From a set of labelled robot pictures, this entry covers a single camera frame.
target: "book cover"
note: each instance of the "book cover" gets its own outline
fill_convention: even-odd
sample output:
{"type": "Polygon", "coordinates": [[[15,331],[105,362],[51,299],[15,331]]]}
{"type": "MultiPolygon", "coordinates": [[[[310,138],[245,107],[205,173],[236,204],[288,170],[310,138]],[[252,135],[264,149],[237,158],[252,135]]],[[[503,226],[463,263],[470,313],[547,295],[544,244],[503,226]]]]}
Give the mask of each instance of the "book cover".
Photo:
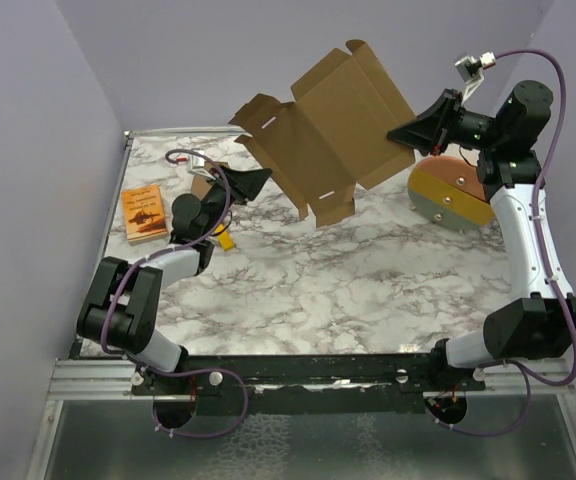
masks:
{"type": "Polygon", "coordinates": [[[168,235],[159,185],[124,190],[121,203],[128,243],[134,245],[168,235]]]}

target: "yellow block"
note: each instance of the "yellow block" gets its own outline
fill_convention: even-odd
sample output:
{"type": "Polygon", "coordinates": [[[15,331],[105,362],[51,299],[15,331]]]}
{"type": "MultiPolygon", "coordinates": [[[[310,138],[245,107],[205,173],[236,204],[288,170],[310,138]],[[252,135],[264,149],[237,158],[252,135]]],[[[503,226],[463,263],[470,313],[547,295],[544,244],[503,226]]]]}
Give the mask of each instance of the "yellow block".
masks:
{"type": "Polygon", "coordinates": [[[408,188],[477,225],[487,225],[495,216],[486,202],[422,170],[412,171],[408,178],[408,188]],[[450,203],[444,202],[446,197],[450,197],[450,203]]]}
{"type": "Polygon", "coordinates": [[[220,223],[219,226],[217,227],[217,231],[221,232],[222,230],[223,233],[217,235],[217,240],[219,241],[219,245],[221,245],[221,248],[223,248],[225,251],[235,248],[235,242],[233,242],[232,238],[230,238],[230,234],[226,230],[224,230],[224,225],[220,223]]]}

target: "book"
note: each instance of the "book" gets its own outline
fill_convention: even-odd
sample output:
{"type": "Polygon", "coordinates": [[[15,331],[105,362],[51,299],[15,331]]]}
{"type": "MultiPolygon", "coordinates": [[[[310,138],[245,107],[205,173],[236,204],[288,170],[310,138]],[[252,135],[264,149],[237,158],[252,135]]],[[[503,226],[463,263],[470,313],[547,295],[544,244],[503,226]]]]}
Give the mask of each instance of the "book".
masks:
{"type": "Polygon", "coordinates": [[[121,192],[126,237],[130,245],[168,235],[166,213],[159,185],[147,185],[121,192]]]}

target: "marble table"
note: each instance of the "marble table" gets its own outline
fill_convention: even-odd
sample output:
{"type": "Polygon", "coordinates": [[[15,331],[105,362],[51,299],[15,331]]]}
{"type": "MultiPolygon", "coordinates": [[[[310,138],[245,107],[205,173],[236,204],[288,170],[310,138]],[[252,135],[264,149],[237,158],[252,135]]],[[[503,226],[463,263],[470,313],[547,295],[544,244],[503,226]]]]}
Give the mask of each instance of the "marble table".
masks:
{"type": "MultiPolygon", "coordinates": [[[[197,148],[232,168],[258,164],[234,135],[134,139],[122,189],[157,183],[167,213],[192,177],[163,160],[197,148]]],[[[315,229],[271,181],[255,202],[235,207],[234,250],[215,249],[200,276],[162,291],[158,327],[193,354],[330,354],[428,350],[479,327],[508,302],[508,265],[496,224],[459,234],[410,209],[406,170],[378,187],[358,187],[357,213],[315,229]]],[[[118,207],[106,255],[136,258],[166,240],[126,242],[118,207]]],[[[100,355],[85,342],[84,355],[100,355]]]]}

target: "unfolded cardboard box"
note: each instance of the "unfolded cardboard box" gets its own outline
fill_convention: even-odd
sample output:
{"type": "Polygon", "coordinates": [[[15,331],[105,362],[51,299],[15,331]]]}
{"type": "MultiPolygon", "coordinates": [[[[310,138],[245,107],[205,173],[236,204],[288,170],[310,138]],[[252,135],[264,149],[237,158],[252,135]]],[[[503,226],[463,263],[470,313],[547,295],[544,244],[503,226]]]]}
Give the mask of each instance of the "unfolded cardboard box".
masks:
{"type": "Polygon", "coordinates": [[[386,139],[415,118],[370,46],[346,42],[292,87],[294,102],[258,94],[230,120],[248,135],[237,142],[264,167],[299,211],[317,227],[355,213],[359,183],[373,188],[414,163],[412,149],[386,139]]]}

